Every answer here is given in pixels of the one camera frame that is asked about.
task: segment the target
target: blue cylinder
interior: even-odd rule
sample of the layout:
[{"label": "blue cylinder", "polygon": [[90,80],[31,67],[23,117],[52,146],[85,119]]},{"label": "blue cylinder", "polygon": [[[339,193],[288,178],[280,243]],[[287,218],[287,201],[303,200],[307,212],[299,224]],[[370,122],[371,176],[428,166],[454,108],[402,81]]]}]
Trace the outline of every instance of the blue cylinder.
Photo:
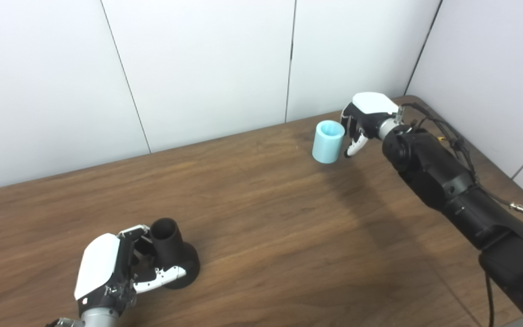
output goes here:
[{"label": "blue cylinder", "polygon": [[338,159],[344,127],[334,120],[323,120],[316,126],[312,157],[323,164],[331,164]]}]

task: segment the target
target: wooden table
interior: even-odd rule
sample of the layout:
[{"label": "wooden table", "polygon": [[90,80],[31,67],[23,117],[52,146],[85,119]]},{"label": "wooden table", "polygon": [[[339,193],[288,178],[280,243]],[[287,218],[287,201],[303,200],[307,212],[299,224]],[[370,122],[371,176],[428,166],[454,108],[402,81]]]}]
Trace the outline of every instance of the wooden table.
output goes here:
[{"label": "wooden table", "polygon": [[[0,188],[0,326],[76,318],[87,244],[161,217],[197,248],[201,275],[142,294],[121,327],[485,326],[477,251],[403,184],[379,141],[314,161],[316,124],[338,115]],[[486,186],[523,202],[475,161]],[[498,324],[520,317],[495,296]]]}]

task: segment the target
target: cable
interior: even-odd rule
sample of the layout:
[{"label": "cable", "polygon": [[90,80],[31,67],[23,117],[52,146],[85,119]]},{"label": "cable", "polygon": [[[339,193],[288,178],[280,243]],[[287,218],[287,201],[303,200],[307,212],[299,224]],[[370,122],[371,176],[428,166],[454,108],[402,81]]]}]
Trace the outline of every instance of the cable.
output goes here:
[{"label": "cable", "polygon": [[460,162],[467,165],[467,168],[471,172],[471,177],[474,180],[474,184],[477,185],[478,188],[481,188],[483,191],[485,191],[485,193],[489,197],[494,199],[494,201],[497,201],[497,202],[501,203],[502,205],[506,205],[507,207],[509,207],[509,209],[513,209],[519,213],[523,213],[523,205],[518,205],[511,201],[506,201],[505,199],[500,198],[496,194],[488,191],[488,189],[485,188],[479,182],[479,176],[477,175],[477,171],[475,170],[475,166],[471,159],[471,153],[469,152],[469,149],[467,149],[467,146],[465,145],[465,139],[463,138],[463,136],[461,136],[461,134],[457,133],[457,131],[453,128],[453,126],[451,126],[451,124],[449,124],[445,120],[433,117],[433,115],[429,112],[429,110],[423,108],[423,106],[421,106],[420,104],[418,104],[416,102],[402,104],[401,106],[409,106],[425,115],[425,118],[423,118],[421,120],[421,122],[419,122],[417,129],[421,128],[421,125],[423,124],[423,122],[425,122],[425,120],[430,120],[430,121],[434,122],[434,124],[437,126],[437,128],[439,128],[441,133],[443,133],[443,135],[445,136],[445,139],[447,139],[447,141],[449,142],[449,147],[452,149],[455,157]]},{"label": "cable", "polygon": [[493,309],[493,293],[492,293],[492,283],[489,279],[488,273],[485,273],[485,288],[488,291],[488,306],[489,306],[489,325],[488,327],[493,327],[495,320],[495,313]]}]

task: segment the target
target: black cylinder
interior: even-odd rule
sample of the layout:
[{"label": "black cylinder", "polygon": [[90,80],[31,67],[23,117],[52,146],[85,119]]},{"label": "black cylinder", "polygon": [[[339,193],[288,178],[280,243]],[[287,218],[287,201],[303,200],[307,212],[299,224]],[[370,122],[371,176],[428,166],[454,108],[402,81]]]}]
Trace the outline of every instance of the black cylinder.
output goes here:
[{"label": "black cylinder", "polygon": [[161,218],[152,224],[150,234],[156,250],[154,266],[164,270],[179,266],[187,271],[184,277],[164,287],[183,288],[195,281],[201,269],[199,256],[191,244],[183,242],[177,222],[171,218]]}]

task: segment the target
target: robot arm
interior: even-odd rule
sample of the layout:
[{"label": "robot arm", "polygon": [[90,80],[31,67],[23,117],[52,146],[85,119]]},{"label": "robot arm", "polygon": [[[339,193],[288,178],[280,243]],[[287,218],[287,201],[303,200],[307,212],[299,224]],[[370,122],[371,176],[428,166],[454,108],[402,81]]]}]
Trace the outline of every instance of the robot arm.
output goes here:
[{"label": "robot arm", "polygon": [[[146,261],[144,269],[141,260]],[[49,327],[115,327],[137,294],[183,288],[199,274],[197,251],[183,242],[177,223],[162,218],[149,228],[137,225],[118,234],[103,234],[85,249],[74,298],[80,320],[60,318]]]},{"label": "robot arm", "polygon": [[[523,222],[496,203],[436,137],[397,120],[401,110],[389,110],[389,102],[381,94],[359,93],[345,111],[350,107],[367,137],[382,140],[384,156],[409,188],[481,251],[481,267],[523,313]],[[521,205],[510,208],[523,213]]]}]

